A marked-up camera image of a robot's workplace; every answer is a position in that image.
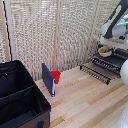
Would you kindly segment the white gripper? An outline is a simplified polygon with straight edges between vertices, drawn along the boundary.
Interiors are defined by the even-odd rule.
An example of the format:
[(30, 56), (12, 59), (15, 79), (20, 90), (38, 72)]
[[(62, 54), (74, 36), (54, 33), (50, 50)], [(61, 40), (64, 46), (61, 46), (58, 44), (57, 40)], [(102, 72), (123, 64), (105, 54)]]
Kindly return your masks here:
[(107, 45), (115, 49), (117, 48), (124, 49), (124, 50), (128, 49), (128, 40), (122, 40), (122, 39), (116, 39), (116, 38), (106, 39), (103, 36), (101, 36), (100, 43), (102, 45)]

